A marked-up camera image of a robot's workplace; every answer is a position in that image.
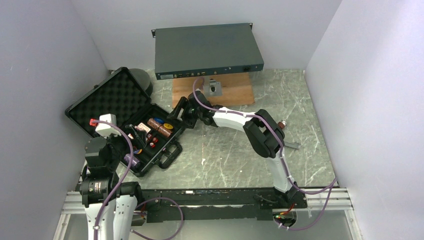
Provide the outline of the black poker set case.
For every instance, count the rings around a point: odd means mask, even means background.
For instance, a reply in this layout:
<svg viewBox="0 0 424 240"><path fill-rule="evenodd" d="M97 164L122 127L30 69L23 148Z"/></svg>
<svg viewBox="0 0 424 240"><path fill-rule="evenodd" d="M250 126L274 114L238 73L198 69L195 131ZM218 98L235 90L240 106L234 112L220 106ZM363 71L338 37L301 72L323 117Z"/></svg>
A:
<svg viewBox="0 0 424 240"><path fill-rule="evenodd" d="M149 133L135 128L137 134L145 134L142 137L145 146L141 148L141 154L134 155L140 160L141 165L138 168L132 166L130 168L137 177L143 177L154 165L161 169L169 168L181 154L183 148L178 138L185 130L182 122L178 119L167 119L169 112L152 101L126 67L116 70L65 110L65 115L93 138L99 134L95 132L95 127L89 125L90 120L106 114L116 115L116 126L127 135L127 131L124 130L126 125L134 127L139 123L148 125L147 121L150 118L161 118L164 123L174 127L170 137L165 137L149 125L151 128ZM154 142L154 148L150 147L152 140L146 142L147 134L152 134L158 139L158 142Z"/></svg>

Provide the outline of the orange black chip stack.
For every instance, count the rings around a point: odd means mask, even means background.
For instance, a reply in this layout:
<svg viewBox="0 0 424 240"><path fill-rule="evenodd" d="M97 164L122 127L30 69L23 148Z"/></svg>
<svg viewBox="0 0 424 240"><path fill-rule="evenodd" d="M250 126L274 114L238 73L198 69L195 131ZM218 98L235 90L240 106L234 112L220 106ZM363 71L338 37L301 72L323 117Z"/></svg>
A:
<svg viewBox="0 0 424 240"><path fill-rule="evenodd" d="M147 124L152 128L152 129L154 129L154 130L158 130L161 126L162 126L162 124L160 123L160 122L158 122L158 121L156 121L154 118L150 118L148 121L147 121Z"/></svg>

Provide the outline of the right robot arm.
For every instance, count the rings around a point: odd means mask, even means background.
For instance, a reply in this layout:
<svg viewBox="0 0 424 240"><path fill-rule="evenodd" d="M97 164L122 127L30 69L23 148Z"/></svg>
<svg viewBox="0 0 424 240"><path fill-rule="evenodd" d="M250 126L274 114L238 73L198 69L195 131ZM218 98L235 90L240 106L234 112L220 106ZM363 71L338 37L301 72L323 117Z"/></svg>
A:
<svg viewBox="0 0 424 240"><path fill-rule="evenodd" d="M197 121L213 127L230 128L246 134L251 147L265 158L270 169L273 186L277 191L276 203L287 208L295 201L296 183L288 169L285 158L285 134L270 114L242 112L222 105L211 105L199 91L181 97L168 118L181 118L185 128L192 129Z"/></svg>

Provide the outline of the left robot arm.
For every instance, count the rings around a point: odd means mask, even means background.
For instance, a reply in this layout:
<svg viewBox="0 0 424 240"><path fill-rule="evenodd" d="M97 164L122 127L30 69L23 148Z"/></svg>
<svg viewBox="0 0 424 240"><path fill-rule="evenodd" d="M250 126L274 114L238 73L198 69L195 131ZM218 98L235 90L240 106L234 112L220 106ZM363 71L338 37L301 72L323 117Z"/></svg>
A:
<svg viewBox="0 0 424 240"><path fill-rule="evenodd" d="M66 115L90 137L85 145L86 166L80 193L91 240L123 240L130 233L130 210L144 203L137 182L120 182L116 173L124 164L144 176L156 164L166 169L181 153L177 140L183 131L179 120L160 133L147 125L167 112L143 93L94 92L70 106Z"/></svg>

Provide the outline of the orange dealer button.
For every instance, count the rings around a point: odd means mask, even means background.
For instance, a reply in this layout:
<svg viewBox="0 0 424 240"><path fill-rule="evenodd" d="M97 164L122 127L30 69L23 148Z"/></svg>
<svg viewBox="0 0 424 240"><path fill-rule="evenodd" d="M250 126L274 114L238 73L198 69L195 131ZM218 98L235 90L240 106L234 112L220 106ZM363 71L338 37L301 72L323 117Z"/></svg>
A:
<svg viewBox="0 0 424 240"><path fill-rule="evenodd" d="M172 130L174 127L171 125L171 124L169 124L169 123L164 123L163 124L163 126L166 128L166 129L169 129L169 130Z"/></svg>

